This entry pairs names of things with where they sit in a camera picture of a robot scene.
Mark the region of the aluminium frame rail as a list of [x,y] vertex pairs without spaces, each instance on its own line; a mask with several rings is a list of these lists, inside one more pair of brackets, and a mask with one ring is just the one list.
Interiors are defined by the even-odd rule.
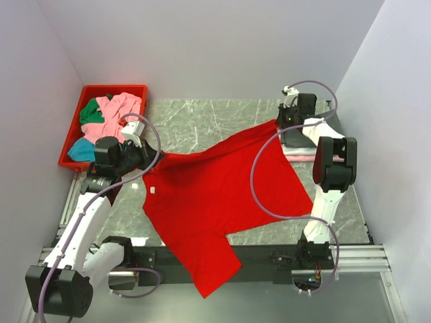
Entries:
[[[378,273],[390,272],[386,252],[377,245],[329,245],[332,253],[330,260],[319,265],[320,270],[328,273]],[[267,281],[272,273],[281,271],[291,273],[312,273],[315,268],[299,268],[296,262],[297,246],[295,245],[245,245],[230,246],[228,253],[218,255],[211,252],[208,256],[194,256],[201,260],[199,267],[202,273],[221,273],[230,269],[235,273],[234,280]],[[164,273],[167,279],[187,281],[192,270],[188,269],[165,246],[135,246],[128,267],[138,265],[141,268],[152,268]]]

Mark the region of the folded pink t-shirt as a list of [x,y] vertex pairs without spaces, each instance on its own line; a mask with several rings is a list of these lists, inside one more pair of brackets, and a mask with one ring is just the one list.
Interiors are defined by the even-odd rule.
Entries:
[[[289,162],[314,162],[316,159],[316,155],[288,155],[284,154],[284,157]],[[343,162],[345,159],[342,157],[339,157],[338,155],[332,155],[331,159],[334,162]]]

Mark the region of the folded white t-shirt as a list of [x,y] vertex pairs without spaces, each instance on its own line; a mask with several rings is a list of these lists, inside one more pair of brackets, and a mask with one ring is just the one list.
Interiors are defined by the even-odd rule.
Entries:
[[284,155],[290,156],[315,155],[317,152],[316,147],[288,147],[286,145],[282,145],[281,147]]

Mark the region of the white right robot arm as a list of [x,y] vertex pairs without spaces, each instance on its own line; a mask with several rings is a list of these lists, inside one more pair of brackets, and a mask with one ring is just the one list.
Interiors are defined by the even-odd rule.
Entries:
[[311,219],[298,240],[295,255],[299,268],[319,268],[332,257],[329,226],[345,192],[356,180],[358,144],[327,123],[334,112],[326,116],[315,114],[315,94],[301,93],[294,87],[285,88],[283,94],[286,98],[279,105],[276,125],[279,129],[301,125],[296,132],[317,147],[312,169],[316,192]]

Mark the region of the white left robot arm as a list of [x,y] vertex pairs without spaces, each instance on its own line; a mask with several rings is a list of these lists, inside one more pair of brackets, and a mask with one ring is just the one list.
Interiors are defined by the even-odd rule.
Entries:
[[109,236],[90,254],[92,238],[108,214],[124,175],[139,169],[138,177],[150,171],[164,154],[146,140],[129,139],[121,144],[114,137],[96,142],[95,160],[81,184],[77,210],[63,235],[41,265],[29,267],[26,286],[40,322],[46,315],[64,316],[68,321],[83,317],[92,302],[94,289],[109,272],[142,269],[135,260],[130,238]]

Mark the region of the crumpled teal t-shirt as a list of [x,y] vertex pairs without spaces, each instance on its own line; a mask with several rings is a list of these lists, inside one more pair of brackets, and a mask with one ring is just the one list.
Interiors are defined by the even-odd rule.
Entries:
[[94,150],[95,145],[82,137],[73,144],[67,155],[75,162],[94,162]]

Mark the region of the red plastic bin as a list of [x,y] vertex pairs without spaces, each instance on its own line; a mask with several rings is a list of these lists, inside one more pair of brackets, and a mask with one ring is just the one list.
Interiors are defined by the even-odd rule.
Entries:
[[82,172],[88,169],[88,166],[90,165],[89,162],[73,161],[67,154],[73,144],[79,138],[83,137],[83,133],[81,131],[81,124],[79,121],[79,113],[92,98],[103,96],[106,94],[117,95],[122,92],[127,92],[141,98],[140,113],[143,114],[145,111],[145,101],[147,96],[147,86],[144,84],[96,84],[86,85],[83,87],[73,118],[71,119],[71,124],[65,138],[63,148],[58,159],[59,166],[67,168],[73,172]]

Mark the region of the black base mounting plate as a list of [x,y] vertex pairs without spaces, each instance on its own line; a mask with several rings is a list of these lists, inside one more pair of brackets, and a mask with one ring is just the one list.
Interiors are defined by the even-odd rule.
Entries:
[[271,282],[293,285],[294,271],[308,271],[300,288],[318,288],[321,271],[335,268],[330,245],[299,241],[296,245],[232,246],[226,252],[189,254],[193,266],[181,262],[165,246],[134,247],[127,267],[148,268],[161,275],[162,284],[193,283],[203,297],[224,283]]

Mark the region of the red t-shirt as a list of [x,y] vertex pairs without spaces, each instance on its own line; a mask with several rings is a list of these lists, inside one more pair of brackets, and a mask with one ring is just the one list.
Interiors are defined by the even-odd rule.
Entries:
[[181,262],[226,252],[229,234],[311,212],[276,131],[270,120],[200,153],[167,153],[143,176],[144,213]]

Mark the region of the crumpled pink t-shirt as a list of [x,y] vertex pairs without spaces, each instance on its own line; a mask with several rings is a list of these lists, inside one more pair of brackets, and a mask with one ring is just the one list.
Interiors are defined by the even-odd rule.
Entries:
[[121,135],[121,117],[128,113],[140,113],[141,98],[127,92],[117,95],[96,97],[100,106],[104,123],[88,123],[81,125],[84,138],[93,144],[102,137],[116,137],[120,143],[124,142]]

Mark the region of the folded dark grey t-shirt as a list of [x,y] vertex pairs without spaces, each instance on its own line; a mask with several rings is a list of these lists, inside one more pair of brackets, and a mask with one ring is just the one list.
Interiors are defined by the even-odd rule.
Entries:
[[280,135],[280,143],[288,148],[316,148],[317,146],[300,129],[286,131]]

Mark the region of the crumpled green t-shirt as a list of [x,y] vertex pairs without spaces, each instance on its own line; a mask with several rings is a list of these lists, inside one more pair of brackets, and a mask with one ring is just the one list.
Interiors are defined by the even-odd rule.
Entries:
[[79,113],[79,122],[81,125],[88,123],[102,124],[104,121],[105,119],[96,98],[90,99],[87,105]]

